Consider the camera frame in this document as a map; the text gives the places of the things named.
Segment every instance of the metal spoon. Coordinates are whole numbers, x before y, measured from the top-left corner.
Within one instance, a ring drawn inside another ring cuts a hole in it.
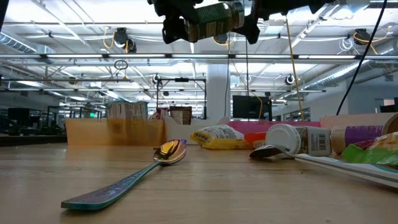
[[[99,210],[111,205],[131,190],[139,180],[158,165],[169,166],[181,161],[186,153],[186,140],[173,140],[163,144],[154,154],[154,163],[123,180],[93,192],[61,202],[61,208]]]

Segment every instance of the wooden table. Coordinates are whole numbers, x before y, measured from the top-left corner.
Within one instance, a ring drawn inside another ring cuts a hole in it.
[[[0,148],[0,223],[397,223],[398,191],[295,160],[188,147],[99,212],[60,208],[152,162],[150,147]]]

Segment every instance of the spoon handle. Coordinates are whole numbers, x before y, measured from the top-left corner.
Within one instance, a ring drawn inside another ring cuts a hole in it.
[[[116,183],[61,202],[61,208],[76,210],[98,210],[111,205],[127,193],[138,181],[160,162],[155,162],[142,170],[132,174]]]

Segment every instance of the column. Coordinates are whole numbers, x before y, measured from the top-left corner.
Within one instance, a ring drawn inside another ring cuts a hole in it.
[[[207,66],[207,117],[211,120],[231,117],[231,89],[227,65]]]

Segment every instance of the pink box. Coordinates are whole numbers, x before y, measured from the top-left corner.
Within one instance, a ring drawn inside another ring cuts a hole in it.
[[[229,126],[243,134],[266,132],[275,124],[290,124],[292,126],[311,126],[320,128],[320,122],[289,122],[289,121],[231,121]]]

